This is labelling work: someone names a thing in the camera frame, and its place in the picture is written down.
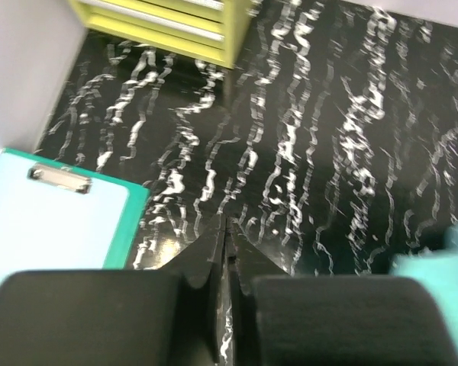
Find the teal t shirt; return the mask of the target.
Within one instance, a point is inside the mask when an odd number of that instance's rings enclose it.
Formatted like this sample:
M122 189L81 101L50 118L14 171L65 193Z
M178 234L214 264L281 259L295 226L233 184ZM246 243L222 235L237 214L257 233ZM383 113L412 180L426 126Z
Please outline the teal t shirt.
M427 255L398 255L391 275L413 278L436 300L458 351L458 223L447 230L445 249Z

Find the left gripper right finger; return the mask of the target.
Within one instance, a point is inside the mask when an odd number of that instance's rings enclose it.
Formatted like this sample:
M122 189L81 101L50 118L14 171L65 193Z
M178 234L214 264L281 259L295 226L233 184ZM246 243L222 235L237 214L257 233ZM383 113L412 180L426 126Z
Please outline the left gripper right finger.
M458 365L430 291L390 275L292 277L228 224L237 365Z

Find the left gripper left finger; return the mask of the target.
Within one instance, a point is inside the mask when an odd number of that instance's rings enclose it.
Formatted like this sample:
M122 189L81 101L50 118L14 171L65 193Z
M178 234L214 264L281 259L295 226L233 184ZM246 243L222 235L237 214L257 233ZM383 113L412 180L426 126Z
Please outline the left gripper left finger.
M156 270L21 271L0 285L0 365L213 365L224 222Z

